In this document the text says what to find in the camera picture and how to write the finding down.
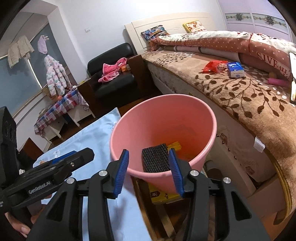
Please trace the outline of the person's left hand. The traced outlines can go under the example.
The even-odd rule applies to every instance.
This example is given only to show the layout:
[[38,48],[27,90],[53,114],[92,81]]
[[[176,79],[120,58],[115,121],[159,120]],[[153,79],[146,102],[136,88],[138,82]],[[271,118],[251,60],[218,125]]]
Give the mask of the person's left hand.
[[[40,214],[42,213],[42,211],[45,209],[45,207],[46,207],[46,204],[42,204],[41,210],[38,213],[36,213],[35,215],[33,215],[31,217],[32,224],[34,224],[36,222],[36,220],[38,219],[38,217],[40,216]],[[29,232],[31,231],[31,229],[27,225],[25,225],[22,222],[20,222],[19,220],[15,219],[8,212],[5,213],[5,217],[7,218],[8,222],[11,224],[11,226],[17,232],[19,232],[23,237],[27,238]]]

